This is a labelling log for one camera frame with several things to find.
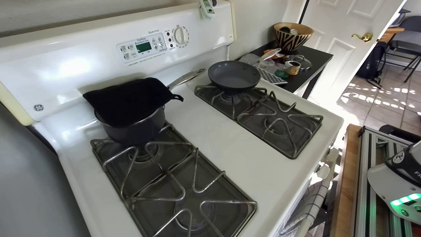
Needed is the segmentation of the stove burner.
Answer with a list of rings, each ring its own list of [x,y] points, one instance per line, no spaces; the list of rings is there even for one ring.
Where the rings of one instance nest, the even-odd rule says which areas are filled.
[[[207,225],[205,218],[201,215],[200,210],[211,221],[215,220],[216,206],[212,203],[205,203],[200,205],[206,196],[189,196],[174,204],[174,213],[180,212],[182,209],[189,209],[191,211],[191,230],[199,231]]]
[[[242,100],[242,96],[238,93],[222,92],[218,100],[223,104],[238,104]]]
[[[135,164],[145,164],[147,162],[150,162],[152,158],[159,158],[161,156],[160,154],[160,146],[158,144],[152,144],[148,147],[149,152],[152,154],[152,156],[149,155],[149,153],[146,151],[145,147],[137,147],[138,153],[136,155],[135,150],[131,150],[128,152],[128,159],[132,161],[135,159]]]
[[[287,136],[286,129],[289,129],[289,132],[293,135],[294,134],[294,126],[289,121],[285,120],[287,126],[281,120],[277,120],[272,126],[271,124],[275,121],[275,118],[267,117],[264,120],[264,125],[266,128],[269,128],[269,132],[279,135],[279,136]]]

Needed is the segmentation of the white gas stove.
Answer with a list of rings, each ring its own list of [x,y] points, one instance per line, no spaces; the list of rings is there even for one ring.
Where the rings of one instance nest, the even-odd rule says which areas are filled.
[[[183,102],[164,107],[168,122],[258,204],[238,237],[280,234],[311,175],[335,141],[343,119],[265,80],[257,87],[305,114],[322,115],[322,126],[296,159],[289,159],[195,95],[212,85],[208,69],[234,41],[232,4],[217,7],[212,20],[186,4],[46,29],[0,39],[1,101],[33,126],[57,152],[92,237],[143,237],[93,153],[90,141],[107,139],[82,93],[152,76],[168,85],[206,69],[175,88]],[[186,47],[173,31],[184,26]]]

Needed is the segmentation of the white stove knob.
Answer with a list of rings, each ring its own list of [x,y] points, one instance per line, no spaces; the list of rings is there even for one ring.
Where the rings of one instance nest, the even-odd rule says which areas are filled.
[[[189,42],[189,33],[184,26],[177,26],[173,31],[173,40],[177,47],[186,47]]]

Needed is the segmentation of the grey mesh mat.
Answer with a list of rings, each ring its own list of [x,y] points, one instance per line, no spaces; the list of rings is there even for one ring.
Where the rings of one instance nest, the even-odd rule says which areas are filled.
[[[261,68],[257,67],[257,70],[260,73],[260,78],[270,82],[271,84],[274,84],[274,85],[286,85],[286,84],[288,84],[287,81],[285,81],[285,80],[265,71],[264,69],[261,69]]]

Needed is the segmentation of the clear plastic container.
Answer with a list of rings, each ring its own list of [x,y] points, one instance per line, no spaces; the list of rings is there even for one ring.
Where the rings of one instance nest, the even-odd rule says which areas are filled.
[[[259,60],[258,60],[258,64],[257,64],[257,68],[259,68],[260,67],[260,65],[265,61],[265,60],[270,60],[270,59],[268,59],[269,57],[271,57],[272,55],[274,55],[275,53],[277,53],[277,52],[280,52],[281,51],[281,48],[275,48],[273,51],[271,51],[271,52],[269,52],[269,53],[267,53],[267,54],[265,54],[265,55],[262,55],[260,58],[259,58]]]

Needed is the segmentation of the black cloth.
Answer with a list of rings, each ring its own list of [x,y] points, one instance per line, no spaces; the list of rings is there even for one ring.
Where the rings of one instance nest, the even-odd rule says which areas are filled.
[[[103,123],[123,128],[153,114],[171,100],[184,101],[153,77],[136,79],[120,85],[83,94]]]

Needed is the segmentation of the orange packet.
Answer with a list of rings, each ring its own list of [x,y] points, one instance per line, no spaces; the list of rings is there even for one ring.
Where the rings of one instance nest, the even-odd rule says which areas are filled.
[[[267,54],[267,53],[269,53],[269,52],[271,52],[271,51],[273,51],[274,49],[268,49],[268,50],[264,50],[263,51],[263,54],[265,55],[265,54]],[[271,57],[269,57],[268,58],[268,60],[269,59],[277,59],[277,58],[284,58],[285,57],[285,54],[282,54],[282,53],[280,53],[280,52],[277,52],[277,53],[275,53],[274,55],[272,55]]]

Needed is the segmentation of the glass pot lid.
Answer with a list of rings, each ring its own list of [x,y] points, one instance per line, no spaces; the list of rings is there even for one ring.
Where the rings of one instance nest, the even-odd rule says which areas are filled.
[[[305,58],[303,55],[287,55],[283,58],[283,62],[296,61],[301,64],[300,71],[307,71],[312,67],[310,60]]]

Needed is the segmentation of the zebra striped wooden bowl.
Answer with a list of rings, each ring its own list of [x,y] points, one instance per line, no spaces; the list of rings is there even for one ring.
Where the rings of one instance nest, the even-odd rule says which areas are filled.
[[[284,52],[292,52],[304,45],[314,33],[314,30],[303,24],[279,22],[273,25],[275,41]]]

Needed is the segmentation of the black side table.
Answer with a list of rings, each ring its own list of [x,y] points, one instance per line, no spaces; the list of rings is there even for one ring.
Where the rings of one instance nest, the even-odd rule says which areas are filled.
[[[304,45],[295,51],[294,54],[303,55],[306,59],[310,60],[312,67],[306,71],[299,72],[297,75],[289,76],[286,78],[288,84],[280,85],[280,87],[304,99],[308,99],[326,65],[333,58],[333,55]]]

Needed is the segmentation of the checkered dish towel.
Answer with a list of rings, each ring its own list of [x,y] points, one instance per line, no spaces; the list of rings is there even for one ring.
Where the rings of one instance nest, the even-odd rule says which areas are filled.
[[[330,183],[324,179],[308,187],[279,237],[306,237],[322,207]]]

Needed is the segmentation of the white panel door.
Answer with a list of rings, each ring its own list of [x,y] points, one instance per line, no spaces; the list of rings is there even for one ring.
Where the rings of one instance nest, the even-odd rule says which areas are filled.
[[[309,99],[320,106],[339,99],[377,39],[393,22],[407,0],[287,0],[284,22],[301,23],[314,30],[305,46],[333,55]],[[373,33],[370,42],[352,34]]]

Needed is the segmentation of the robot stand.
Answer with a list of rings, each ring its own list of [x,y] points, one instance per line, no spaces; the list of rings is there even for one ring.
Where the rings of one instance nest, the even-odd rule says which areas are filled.
[[[370,168],[418,141],[421,136],[391,125],[347,127],[330,237],[421,237],[421,225],[391,212],[367,179]]]

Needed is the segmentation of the black backpack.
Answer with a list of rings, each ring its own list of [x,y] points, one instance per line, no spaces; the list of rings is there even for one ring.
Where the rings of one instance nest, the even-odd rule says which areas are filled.
[[[386,42],[377,42],[368,57],[362,63],[356,76],[365,79],[369,84],[381,88],[380,76],[385,67],[385,52],[388,44]]]

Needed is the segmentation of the black folding chair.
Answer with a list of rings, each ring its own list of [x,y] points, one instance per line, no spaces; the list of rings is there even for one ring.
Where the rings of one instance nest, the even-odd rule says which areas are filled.
[[[403,71],[410,70],[404,80],[406,83],[421,64],[421,15],[413,15],[404,19],[399,27],[404,30],[391,38],[385,55],[411,60],[406,66],[390,63],[393,66],[403,67]]]

